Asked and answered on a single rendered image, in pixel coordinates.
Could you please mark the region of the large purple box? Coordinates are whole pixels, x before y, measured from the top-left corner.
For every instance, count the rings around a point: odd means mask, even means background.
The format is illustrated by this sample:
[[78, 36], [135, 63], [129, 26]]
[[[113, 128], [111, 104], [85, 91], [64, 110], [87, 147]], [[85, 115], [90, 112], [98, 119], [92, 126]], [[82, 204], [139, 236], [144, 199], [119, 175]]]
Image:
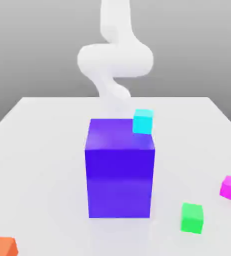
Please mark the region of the large purple box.
[[155, 163], [150, 134], [132, 119], [92, 118], [85, 143], [90, 218], [149, 218]]

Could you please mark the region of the small cyan cube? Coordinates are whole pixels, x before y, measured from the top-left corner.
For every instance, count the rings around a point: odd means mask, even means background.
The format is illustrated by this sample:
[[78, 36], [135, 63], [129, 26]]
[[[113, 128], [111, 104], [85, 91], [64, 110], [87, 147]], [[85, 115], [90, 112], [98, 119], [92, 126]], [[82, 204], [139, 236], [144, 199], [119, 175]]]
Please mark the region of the small cyan cube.
[[136, 109], [133, 116], [132, 132], [136, 134], [152, 134], [154, 111], [152, 109]]

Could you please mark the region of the small orange cube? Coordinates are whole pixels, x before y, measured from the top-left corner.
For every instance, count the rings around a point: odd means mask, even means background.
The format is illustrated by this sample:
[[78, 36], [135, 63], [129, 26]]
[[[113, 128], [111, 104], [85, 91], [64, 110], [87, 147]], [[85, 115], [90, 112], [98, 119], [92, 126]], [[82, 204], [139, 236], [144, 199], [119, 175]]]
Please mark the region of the small orange cube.
[[0, 256], [18, 256], [18, 247], [13, 237], [0, 236]]

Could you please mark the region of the small green cube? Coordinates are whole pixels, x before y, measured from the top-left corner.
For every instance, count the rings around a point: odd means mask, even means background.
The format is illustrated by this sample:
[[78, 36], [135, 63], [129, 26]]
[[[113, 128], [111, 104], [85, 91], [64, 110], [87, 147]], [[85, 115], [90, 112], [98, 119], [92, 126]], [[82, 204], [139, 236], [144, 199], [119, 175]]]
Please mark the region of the small green cube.
[[201, 234], [204, 224], [204, 211], [200, 204], [184, 202], [181, 208], [180, 230], [194, 234]]

